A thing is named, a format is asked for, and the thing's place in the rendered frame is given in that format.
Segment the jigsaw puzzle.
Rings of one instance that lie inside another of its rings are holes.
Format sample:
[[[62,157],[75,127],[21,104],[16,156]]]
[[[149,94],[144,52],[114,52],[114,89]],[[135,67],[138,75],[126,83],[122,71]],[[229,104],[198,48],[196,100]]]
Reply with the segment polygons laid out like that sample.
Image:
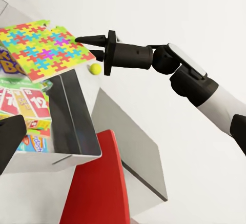
[[[43,94],[44,94],[44,97],[45,97],[45,100],[46,100],[46,103],[47,103],[47,106],[48,106],[48,109],[49,109],[49,97],[45,93],[43,93]],[[27,133],[26,134],[32,135],[32,136],[37,136],[37,137],[42,137],[42,138],[46,138],[46,139],[50,139],[50,136],[51,136],[50,127],[51,127],[51,125],[49,125],[46,130],[27,128]]]
[[[96,60],[65,27],[50,24],[42,19],[0,28],[0,42],[33,84]]]

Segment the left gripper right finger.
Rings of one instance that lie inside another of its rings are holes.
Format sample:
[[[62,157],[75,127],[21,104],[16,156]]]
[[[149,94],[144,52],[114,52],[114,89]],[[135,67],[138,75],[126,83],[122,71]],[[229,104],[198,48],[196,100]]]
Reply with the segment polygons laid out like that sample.
[[[234,114],[230,133],[246,156],[246,116]]]

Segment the tennis ball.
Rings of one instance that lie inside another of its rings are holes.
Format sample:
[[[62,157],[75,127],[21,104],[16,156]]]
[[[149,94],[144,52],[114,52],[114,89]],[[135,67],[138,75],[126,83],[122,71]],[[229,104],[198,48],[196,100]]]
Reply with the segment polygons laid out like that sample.
[[[92,74],[95,74],[95,75],[100,75],[100,73],[101,73],[101,71],[102,71],[102,67],[101,67],[101,65],[100,64],[98,64],[98,63],[93,63],[91,66],[90,66],[90,72],[92,73]]]

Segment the board game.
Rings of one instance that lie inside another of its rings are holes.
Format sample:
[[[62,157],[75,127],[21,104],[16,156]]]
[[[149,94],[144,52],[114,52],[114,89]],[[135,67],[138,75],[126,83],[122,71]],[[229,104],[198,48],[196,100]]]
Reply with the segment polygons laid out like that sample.
[[[47,139],[26,134],[17,151],[48,152]]]
[[[48,90],[50,90],[50,88],[52,87],[53,83],[51,81],[49,81],[48,79],[44,79],[41,80],[41,82],[39,82],[41,87],[42,87],[42,91],[46,92]]]
[[[26,128],[46,130],[52,121],[40,83],[31,82],[0,42],[0,120],[20,114]]]

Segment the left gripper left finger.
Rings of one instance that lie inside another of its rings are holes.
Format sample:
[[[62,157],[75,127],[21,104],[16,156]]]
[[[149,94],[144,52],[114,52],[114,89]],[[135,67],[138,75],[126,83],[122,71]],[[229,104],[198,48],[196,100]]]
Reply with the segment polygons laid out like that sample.
[[[0,175],[27,133],[22,114],[0,120]]]

